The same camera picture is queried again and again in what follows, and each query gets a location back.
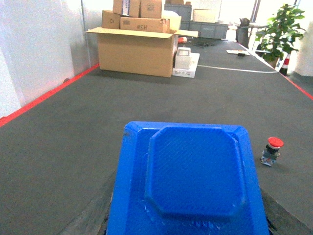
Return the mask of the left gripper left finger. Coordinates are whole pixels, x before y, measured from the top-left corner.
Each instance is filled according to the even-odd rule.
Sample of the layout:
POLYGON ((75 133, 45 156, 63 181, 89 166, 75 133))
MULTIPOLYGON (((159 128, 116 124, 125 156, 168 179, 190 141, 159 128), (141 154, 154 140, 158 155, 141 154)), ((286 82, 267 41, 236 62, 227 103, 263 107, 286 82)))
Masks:
POLYGON ((103 184, 87 206, 61 230, 61 235, 104 235, 112 203, 116 171, 103 184))

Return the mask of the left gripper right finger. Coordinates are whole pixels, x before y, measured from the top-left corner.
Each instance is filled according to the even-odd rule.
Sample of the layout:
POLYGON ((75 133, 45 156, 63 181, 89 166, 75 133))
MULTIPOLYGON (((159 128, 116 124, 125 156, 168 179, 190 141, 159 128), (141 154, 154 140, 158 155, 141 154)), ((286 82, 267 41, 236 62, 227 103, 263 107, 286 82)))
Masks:
POLYGON ((312 235, 313 230, 282 207, 261 188, 265 215, 270 235, 312 235))

